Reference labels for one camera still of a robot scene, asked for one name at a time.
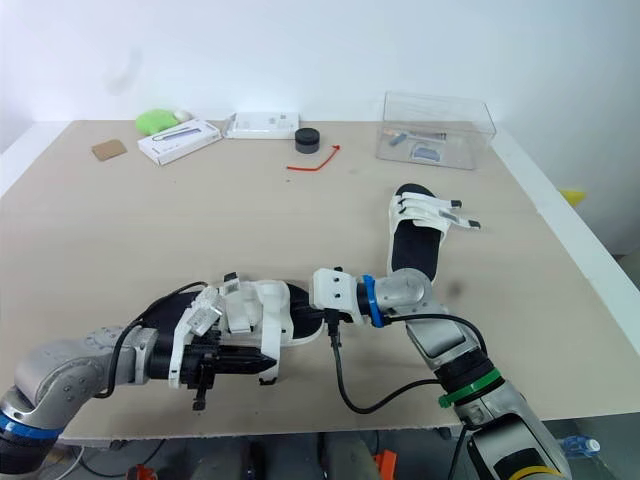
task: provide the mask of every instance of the red wire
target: red wire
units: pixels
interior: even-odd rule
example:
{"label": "red wire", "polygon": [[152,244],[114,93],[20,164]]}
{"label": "red wire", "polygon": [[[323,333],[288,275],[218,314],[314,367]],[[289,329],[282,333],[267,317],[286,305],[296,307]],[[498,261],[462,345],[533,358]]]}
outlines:
{"label": "red wire", "polygon": [[324,162],[322,162],[317,167],[292,167],[291,165],[287,165],[287,169],[296,170],[297,172],[317,172],[322,167],[324,167],[327,163],[329,163],[329,161],[336,155],[336,153],[338,153],[338,150],[340,150],[340,145],[331,145],[331,146],[333,147],[333,152],[331,152],[331,155],[329,155],[329,158],[327,158]]}

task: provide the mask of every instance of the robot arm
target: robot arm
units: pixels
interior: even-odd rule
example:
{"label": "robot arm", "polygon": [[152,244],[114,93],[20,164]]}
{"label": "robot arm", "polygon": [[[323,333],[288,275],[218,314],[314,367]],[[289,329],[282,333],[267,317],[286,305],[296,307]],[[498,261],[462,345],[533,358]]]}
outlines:
{"label": "robot arm", "polygon": [[321,269],[313,277],[312,298],[316,308],[347,313],[360,324],[370,316],[374,326],[442,315],[406,320],[407,334],[447,392],[440,405],[453,405],[473,432],[467,447],[481,480],[571,479],[557,441],[494,367],[474,332],[444,318],[448,315],[433,301],[424,273],[405,268],[358,282],[344,272]]}
{"label": "robot arm", "polygon": [[[185,314],[198,311],[201,306],[198,301],[185,310],[194,298],[192,294],[184,297],[167,301],[165,307],[175,311],[170,317],[181,311]],[[258,348],[221,345],[217,328],[208,325],[200,329],[202,315],[185,314],[182,323],[176,325],[174,318],[168,325],[162,325],[172,332],[172,338],[181,341],[189,332],[201,337],[176,347],[180,350],[178,367],[171,366],[172,343],[166,342],[166,336],[160,337],[153,321],[135,326],[124,337],[120,349],[116,349],[116,342],[124,329],[110,327],[96,330],[84,339],[60,340],[30,352],[16,368],[15,385],[0,399],[0,479],[33,477],[82,405],[108,389],[116,351],[115,385],[175,379],[197,389],[194,409],[204,408],[205,393],[213,386],[216,374],[256,374],[275,365],[275,360]],[[172,375],[175,368],[178,375]]]}

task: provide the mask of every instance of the yellow object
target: yellow object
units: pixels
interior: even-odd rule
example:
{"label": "yellow object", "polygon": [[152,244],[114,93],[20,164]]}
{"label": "yellow object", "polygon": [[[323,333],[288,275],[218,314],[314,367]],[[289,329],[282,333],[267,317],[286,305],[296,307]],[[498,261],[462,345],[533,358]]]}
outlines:
{"label": "yellow object", "polygon": [[562,188],[560,189],[560,193],[572,207],[578,205],[582,200],[584,200],[584,197],[587,196],[586,192],[581,192],[579,190],[564,190]]}
{"label": "yellow object", "polygon": [[523,478],[526,478],[529,475],[533,475],[534,473],[546,473],[549,475],[554,475],[556,477],[562,477],[562,474],[554,468],[537,466],[537,467],[527,467],[527,468],[523,468],[522,470],[518,470],[516,473],[514,473],[509,477],[509,480],[522,480]]}

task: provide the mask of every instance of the cable connector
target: cable connector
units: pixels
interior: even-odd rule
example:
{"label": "cable connector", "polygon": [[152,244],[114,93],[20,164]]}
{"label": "cable connector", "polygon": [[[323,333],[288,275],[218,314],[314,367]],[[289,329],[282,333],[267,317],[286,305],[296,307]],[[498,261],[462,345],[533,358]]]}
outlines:
{"label": "cable connector", "polygon": [[331,339],[331,346],[341,347],[340,343],[340,312],[333,308],[324,309],[324,321],[327,323],[327,334]]}

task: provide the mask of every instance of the table surface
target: table surface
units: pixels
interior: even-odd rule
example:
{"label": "table surface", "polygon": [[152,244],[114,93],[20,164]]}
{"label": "table surface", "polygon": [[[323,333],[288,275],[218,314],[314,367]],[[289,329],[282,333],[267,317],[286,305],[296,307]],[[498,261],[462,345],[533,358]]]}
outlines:
{"label": "table surface", "polygon": [[[384,275],[387,208],[406,182],[461,199],[479,232],[450,230],[437,298],[478,325],[503,374],[544,419],[640,410],[640,359],[587,279],[502,161],[475,171],[387,162],[376,126],[312,124],[315,155],[291,142],[224,140],[165,167],[138,151],[133,122],[71,124],[0,201],[0,389],[25,352],[104,325],[123,325],[152,300],[192,280],[244,278],[304,284],[320,267]],[[99,162],[111,138],[126,154]],[[293,172],[342,150],[323,170]],[[453,295],[452,286],[459,288]],[[402,325],[346,326],[343,364],[353,400],[368,405],[431,377]],[[66,439],[441,426],[439,387],[408,392],[372,415],[342,403],[328,339],[286,349],[275,386],[219,376],[204,412],[193,391],[162,381],[120,387],[87,403]]]}

